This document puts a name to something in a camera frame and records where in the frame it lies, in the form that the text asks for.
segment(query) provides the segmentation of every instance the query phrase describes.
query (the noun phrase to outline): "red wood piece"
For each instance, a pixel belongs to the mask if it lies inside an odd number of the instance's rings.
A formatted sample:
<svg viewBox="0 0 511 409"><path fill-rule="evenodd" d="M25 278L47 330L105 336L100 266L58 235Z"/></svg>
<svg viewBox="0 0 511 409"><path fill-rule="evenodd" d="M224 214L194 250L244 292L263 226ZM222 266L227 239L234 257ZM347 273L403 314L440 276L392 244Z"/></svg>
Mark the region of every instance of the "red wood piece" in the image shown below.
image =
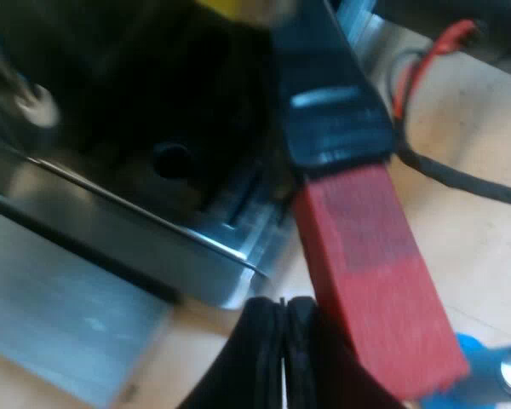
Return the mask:
<svg viewBox="0 0 511 409"><path fill-rule="evenodd" d="M384 165L307 184L294 212L318 304L377 382L413 400L468 375Z"/></svg>

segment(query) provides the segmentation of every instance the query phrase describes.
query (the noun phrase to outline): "black wire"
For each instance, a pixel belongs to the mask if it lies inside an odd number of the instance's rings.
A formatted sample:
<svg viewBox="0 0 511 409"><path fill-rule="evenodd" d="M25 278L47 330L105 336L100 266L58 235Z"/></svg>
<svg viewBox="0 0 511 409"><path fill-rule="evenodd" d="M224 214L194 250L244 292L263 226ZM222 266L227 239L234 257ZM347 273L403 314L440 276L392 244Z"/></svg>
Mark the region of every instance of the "black wire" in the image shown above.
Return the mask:
<svg viewBox="0 0 511 409"><path fill-rule="evenodd" d="M390 66L390 70L388 71L390 78L393 77L394 69L395 66ZM410 95L417 69L418 66L415 66L407 80L403 102L403 117L402 119L394 120L396 130L398 131L398 158L410 168L447 187L462 190L483 198L511 204L511 187L505 186L501 183L487 181L460 170L456 170L446 164L441 164L434 159L421 155L412 149L407 138L406 123L409 115L409 105L411 102Z"/></svg>
<svg viewBox="0 0 511 409"><path fill-rule="evenodd" d="M390 66L388 71L386 72L386 92L388 94L388 99L390 103L393 105L393 100L395 96L395 89L393 86L393 77L397 71L397 67L400 63L402 63L407 57L417 56L419 59L422 58L426 54L426 51L423 49L406 49L397 54Z"/></svg>

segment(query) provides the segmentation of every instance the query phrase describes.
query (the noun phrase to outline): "red wire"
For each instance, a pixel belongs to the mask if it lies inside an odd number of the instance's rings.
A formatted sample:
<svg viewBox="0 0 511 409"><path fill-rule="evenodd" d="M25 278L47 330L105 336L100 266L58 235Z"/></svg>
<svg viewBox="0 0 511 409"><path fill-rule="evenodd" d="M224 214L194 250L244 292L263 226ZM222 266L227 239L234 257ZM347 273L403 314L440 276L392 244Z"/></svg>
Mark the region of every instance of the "red wire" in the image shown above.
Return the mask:
<svg viewBox="0 0 511 409"><path fill-rule="evenodd" d="M477 30L477 25L472 20L460 20L453 25L449 26L433 43L432 48L422 58L422 61L416 66L416 71L413 73L414 66L408 66L401 74L398 84L398 90L393 100L393 115L396 119L402 119L403 106L405 100L405 87L407 85L407 78L413 75L411 91L408 96L411 96L418 86L429 67L433 64L434 60L440 55L447 55L458 51L464 47L464 40L467 36Z"/></svg>

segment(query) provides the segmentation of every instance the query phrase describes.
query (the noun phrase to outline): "wooden table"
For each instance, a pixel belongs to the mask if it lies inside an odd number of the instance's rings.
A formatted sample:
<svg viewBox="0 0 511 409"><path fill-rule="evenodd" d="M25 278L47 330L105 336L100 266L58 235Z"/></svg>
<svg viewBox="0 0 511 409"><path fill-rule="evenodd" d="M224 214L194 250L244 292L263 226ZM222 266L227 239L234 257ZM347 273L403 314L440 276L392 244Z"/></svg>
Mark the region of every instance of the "wooden table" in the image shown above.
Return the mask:
<svg viewBox="0 0 511 409"><path fill-rule="evenodd" d="M423 41L405 37L398 48ZM511 77L465 55L443 59L414 100L410 134L434 158L511 184ZM510 344L511 206L452 191L396 160L390 171L455 330L487 345ZM298 241L284 265L287 274L273 296L312 294ZM178 308L172 331L156 343L117 407L175 407L227 339L228 330L213 322ZM0 358L0 408L83 407Z"/></svg>

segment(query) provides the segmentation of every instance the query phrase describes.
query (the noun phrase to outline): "dark hole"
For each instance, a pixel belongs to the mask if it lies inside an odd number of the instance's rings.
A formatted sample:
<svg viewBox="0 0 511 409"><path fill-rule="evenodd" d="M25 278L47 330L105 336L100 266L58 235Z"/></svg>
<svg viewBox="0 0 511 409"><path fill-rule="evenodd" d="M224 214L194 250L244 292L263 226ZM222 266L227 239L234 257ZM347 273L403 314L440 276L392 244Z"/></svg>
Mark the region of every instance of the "dark hole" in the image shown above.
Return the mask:
<svg viewBox="0 0 511 409"><path fill-rule="evenodd" d="M161 177L184 179L193 176L195 160L182 145L158 144L153 148L153 168Z"/></svg>

